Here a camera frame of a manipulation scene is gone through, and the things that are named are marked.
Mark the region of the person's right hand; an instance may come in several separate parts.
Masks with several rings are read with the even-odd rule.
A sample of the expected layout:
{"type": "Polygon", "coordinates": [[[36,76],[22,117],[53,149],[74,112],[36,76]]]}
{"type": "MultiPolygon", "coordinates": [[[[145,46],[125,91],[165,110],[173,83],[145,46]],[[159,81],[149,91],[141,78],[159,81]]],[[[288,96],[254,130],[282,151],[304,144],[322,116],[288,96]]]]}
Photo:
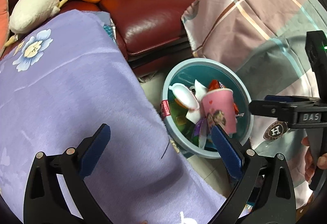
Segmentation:
{"type": "MultiPolygon", "coordinates": [[[[301,143],[305,146],[308,147],[307,152],[305,154],[305,180],[310,184],[311,183],[311,178],[314,176],[315,172],[315,165],[313,161],[313,157],[311,155],[311,150],[310,150],[310,143],[308,137],[305,137],[302,139],[301,143]]],[[[326,170],[327,168],[327,153],[323,154],[321,157],[318,158],[317,161],[318,168],[322,170],[326,170]]]]}

